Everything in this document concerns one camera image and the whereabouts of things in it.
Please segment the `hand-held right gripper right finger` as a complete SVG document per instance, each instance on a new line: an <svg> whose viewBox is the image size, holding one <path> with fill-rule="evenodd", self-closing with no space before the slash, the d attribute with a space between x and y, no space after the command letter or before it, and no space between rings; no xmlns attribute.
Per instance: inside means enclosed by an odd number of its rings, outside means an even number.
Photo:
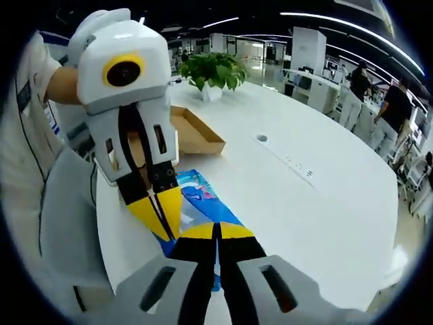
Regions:
<svg viewBox="0 0 433 325"><path fill-rule="evenodd" d="M319 285L278 255L266 255L242 225L217 226L221 285L232 324L370 324L357 309L341 309Z"/></svg>

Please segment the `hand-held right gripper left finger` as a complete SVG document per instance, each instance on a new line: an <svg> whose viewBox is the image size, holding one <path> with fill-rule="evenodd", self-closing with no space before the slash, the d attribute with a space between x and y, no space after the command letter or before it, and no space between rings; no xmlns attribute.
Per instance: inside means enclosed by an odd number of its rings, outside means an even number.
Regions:
<svg viewBox="0 0 433 325"><path fill-rule="evenodd" d="M169 257L156 257L122 282L116 324L203 324L214 285L217 240L213 223L192 227Z"/></svg>

